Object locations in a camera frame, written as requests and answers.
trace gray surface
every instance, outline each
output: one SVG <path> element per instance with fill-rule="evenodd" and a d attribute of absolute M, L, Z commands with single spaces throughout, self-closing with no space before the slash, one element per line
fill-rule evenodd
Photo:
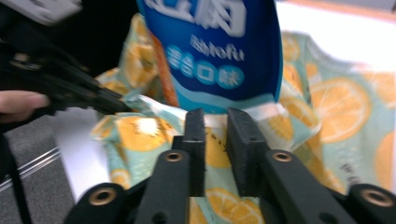
<path fill-rule="evenodd" d="M 19 166 L 56 147 L 48 117 L 11 130 L 6 137 Z"/>
<path fill-rule="evenodd" d="M 7 133 L 19 166 L 33 161 L 56 147 L 44 117 Z M 22 179 L 31 217 L 37 224 L 63 223 L 74 205 L 61 158 L 41 167 Z M 13 188 L 0 191 L 0 224 L 21 223 Z"/>

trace tofu snack bag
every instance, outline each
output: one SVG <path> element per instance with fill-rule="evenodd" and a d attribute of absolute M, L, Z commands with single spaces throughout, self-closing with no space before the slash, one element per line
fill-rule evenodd
<path fill-rule="evenodd" d="M 225 113 L 277 101 L 282 77 L 274 0 L 137 0 L 166 102 Z"/>

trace snack package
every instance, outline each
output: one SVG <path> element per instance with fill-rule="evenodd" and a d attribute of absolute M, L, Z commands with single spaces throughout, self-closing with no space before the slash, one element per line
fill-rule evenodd
<path fill-rule="evenodd" d="M 225 113 L 276 101 L 282 77 L 274 0 L 137 0 L 166 103 Z"/>
<path fill-rule="evenodd" d="M 104 143 L 112 182 L 125 189 L 150 176 L 156 157 L 170 148 L 174 135 L 183 134 L 187 113 L 162 104 L 162 87 L 153 85 L 161 84 L 155 81 L 158 72 L 147 82 L 148 78 L 125 77 L 129 63 L 143 65 L 140 60 L 145 58 L 142 50 L 134 54 L 138 61 L 125 56 L 139 43 L 132 28 L 120 67 L 98 79 L 124 92 L 124 102 L 135 113 L 104 116 L 92 130 L 92 138 Z M 347 193 L 357 183 L 394 190 L 396 69 L 335 60 L 304 34 L 282 32 L 282 46 L 279 101 L 243 109 L 269 147 L 293 152 L 322 185 L 338 192 Z M 132 71 L 131 76 L 142 74 Z M 129 83 L 138 79 L 146 84 Z M 191 198 L 190 223 L 263 223 L 258 199 L 238 196 L 224 152 L 226 120 L 225 114 L 205 114 L 205 197 Z"/>

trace human hand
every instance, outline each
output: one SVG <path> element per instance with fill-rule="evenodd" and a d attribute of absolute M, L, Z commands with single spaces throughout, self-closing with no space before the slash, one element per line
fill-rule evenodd
<path fill-rule="evenodd" d="M 0 123 L 28 119 L 35 109 L 49 104 L 49 98 L 38 92 L 0 91 Z"/>

